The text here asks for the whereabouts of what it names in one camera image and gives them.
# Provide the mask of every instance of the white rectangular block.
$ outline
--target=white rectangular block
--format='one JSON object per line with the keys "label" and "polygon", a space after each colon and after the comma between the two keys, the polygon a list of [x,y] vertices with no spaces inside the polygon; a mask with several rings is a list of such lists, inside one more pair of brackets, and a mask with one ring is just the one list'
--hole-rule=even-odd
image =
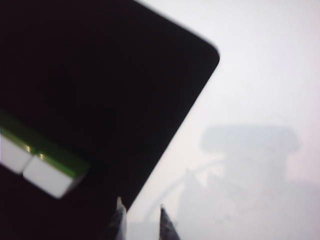
{"label": "white rectangular block", "polygon": [[60,199],[84,178],[84,174],[72,178],[48,162],[34,155],[30,164],[24,169],[23,177],[46,193]]}
{"label": "white rectangular block", "polygon": [[0,164],[14,173],[21,174],[30,162],[32,155],[27,150],[28,146],[23,149],[0,134]]}

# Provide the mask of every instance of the dark pointed object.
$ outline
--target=dark pointed object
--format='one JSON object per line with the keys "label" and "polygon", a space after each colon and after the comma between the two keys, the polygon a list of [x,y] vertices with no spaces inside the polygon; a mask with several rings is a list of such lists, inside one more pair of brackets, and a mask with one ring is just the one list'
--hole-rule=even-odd
{"label": "dark pointed object", "polygon": [[159,240],[180,240],[165,208],[161,205]]}
{"label": "dark pointed object", "polygon": [[126,240],[127,233],[127,210],[121,201],[121,197],[116,201],[116,212],[112,216],[110,223],[104,229],[99,240]]}

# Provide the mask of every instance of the green edge strip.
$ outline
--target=green edge strip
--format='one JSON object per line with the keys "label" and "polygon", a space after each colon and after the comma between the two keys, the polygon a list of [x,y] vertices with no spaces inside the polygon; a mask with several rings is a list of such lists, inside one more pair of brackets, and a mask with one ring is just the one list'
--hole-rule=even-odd
{"label": "green edge strip", "polygon": [[0,109],[0,132],[17,146],[36,154],[71,178],[89,170],[90,165],[77,155],[56,145],[45,136],[28,128],[14,117]]}

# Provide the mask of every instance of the white backdrop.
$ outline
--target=white backdrop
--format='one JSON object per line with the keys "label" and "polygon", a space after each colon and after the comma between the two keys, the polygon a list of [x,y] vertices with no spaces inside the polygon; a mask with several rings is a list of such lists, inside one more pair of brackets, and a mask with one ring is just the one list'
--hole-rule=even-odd
{"label": "white backdrop", "polygon": [[320,1],[141,0],[220,63],[128,211],[157,240],[320,239]]}

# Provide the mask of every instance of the pointed tip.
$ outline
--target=pointed tip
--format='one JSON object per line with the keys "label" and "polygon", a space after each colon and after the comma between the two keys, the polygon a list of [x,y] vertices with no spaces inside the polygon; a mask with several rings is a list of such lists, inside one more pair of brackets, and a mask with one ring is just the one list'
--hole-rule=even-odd
{"label": "pointed tip", "polygon": [[118,198],[116,199],[116,209],[119,210],[123,207],[123,203],[122,203],[122,200],[121,200],[121,197],[118,196]]}
{"label": "pointed tip", "polygon": [[160,239],[168,240],[180,240],[175,227],[170,220],[164,205],[161,204],[161,215],[160,215]]}

